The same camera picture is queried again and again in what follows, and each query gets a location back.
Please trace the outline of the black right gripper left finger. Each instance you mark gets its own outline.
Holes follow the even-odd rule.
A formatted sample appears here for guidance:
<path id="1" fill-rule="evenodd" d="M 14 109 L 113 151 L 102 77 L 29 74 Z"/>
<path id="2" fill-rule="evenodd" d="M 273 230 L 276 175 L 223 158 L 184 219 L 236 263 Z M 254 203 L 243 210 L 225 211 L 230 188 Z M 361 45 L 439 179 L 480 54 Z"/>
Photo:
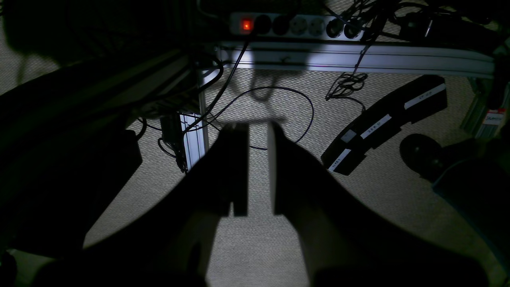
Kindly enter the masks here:
<path id="1" fill-rule="evenodd" d="M 145 214 L 40 269 L 37 287 L 205 287 L 219 220 L 247 215 L 249 127 L 222 128 L 209 151 Z"/>

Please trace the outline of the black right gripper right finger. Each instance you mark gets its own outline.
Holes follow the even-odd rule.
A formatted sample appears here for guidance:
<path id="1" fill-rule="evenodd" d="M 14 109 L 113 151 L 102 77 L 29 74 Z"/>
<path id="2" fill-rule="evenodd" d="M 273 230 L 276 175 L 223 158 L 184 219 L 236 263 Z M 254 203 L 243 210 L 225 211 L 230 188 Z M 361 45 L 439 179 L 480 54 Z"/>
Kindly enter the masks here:
<path id="1" fill-rule="evenodd" d="M 312 287 L 487 287 L 475 259 L 401 229 L 268 124 L 273 210 L 298 234 Z"/>

